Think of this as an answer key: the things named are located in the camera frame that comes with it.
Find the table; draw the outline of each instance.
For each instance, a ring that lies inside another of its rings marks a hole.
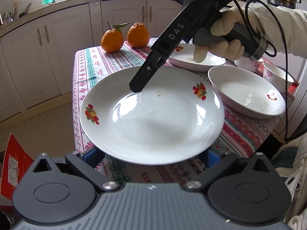
[[[150,39],[148,47],[141,49],[133,49],[125,42],[122,49],[116,53],[106,53],[100,46],[76,53],[73,71],[73,125],[77,151],[83,152],[93,146],[82,131],[79,121],[79,111],[85,95],[98,81],[109,74],[127,67],[142,65],[155,41],[155,38]],[[210,83],[207,73],[195,73]],[[288,106],[293,100],[294,97],[289,94]],[[253,119],[232,110],[226,104],[224,107],[224,127],[212,147],[219,152],[234,152],[240,157],[250,157],[281,120],[281,117]],[[142,166],[125,163],[106,155],[96,169],[119,184],[133,181],[178,182],[183,185],[201,174],[206,167],[198,158],[171,165]]]

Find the sleeve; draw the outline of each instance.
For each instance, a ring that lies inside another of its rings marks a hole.
[[[307,58],[307,12],[299,9],[268,6],[282,26],[288,53]],[[272,42],[278,52],[285,53],[278,24],[271,13],[261,4],[252,3],[248,7],[260,20],[262,26],[260,29],[261,35]]]

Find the white jacket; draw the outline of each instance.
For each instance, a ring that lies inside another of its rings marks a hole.
[[[272,164],[291,193],[285,222],[293,230],[307,230],[307,133],[283,145]]]
[[[268,6],[283,28],[288,53],[307,58],[307,12],[299,9]],[[278,24],[271,13],[261,4],[251,3],[248,7],[257,16],[254,19],[258,21],[258,23],[256,22],[257,30],[261,35],[272,42],[278,52],[285,53]]]

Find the red box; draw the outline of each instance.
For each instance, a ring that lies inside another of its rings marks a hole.
[[[7,148],[0,152],[2,165],[0,184],[0,208],[13,211],[12,195],[23,175],[33,162],[13,134],[10,134]]]

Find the white bowl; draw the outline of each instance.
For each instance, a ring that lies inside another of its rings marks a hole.
[[[222,100],[236,111],[253,118],[265,119],[284,113],[284,98],[268,81],[247,70],[213,67],[208,77]]]
[[[207,53],[205,60],[201,63],[197,63],[193,59],[194,45],[193,44],[179,44],[168,58],[168,60],[177,67],[181,67],[186,70],[207,72],[211,67],[221,66],[225,64],[224,58]]]
[[[247,71],[254,73],[258,70],[262,62],[263,62],[263,59],[260,59],[259,61],[251,61],[250,59],[241,57],[240,59],[235,60],[234,64],[239,68],[242,68],[242,69],[245,69]]]
[[[85,96],[80,121],[93,144],[144,165],[177,163],[210,147],[225,120],[215,90],[194,73],[162,66],[142,92],[133,93],[129,82],[139,68],[107,76]],[[205,89],[197,88],[201,83]]]
[[[286,72],[270,63],[263,64],[262,77],[270,82],[280,93],[286,92]],[[288,74],[287,88],[294,82],[293,78]]]

